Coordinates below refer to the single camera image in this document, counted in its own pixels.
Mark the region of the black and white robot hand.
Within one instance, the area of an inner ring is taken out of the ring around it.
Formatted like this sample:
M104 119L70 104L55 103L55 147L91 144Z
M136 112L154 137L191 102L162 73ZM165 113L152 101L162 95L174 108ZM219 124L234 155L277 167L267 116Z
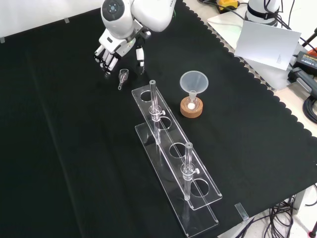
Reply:
M133 47L136 47L137 69L140 74L145 72L144 42L151 37L148 29L141 29L132 35L132 39L117 39L106 29L99 38L100 46L94 52L94 59L99 63L105 73L105 78L110 78L116 64Z

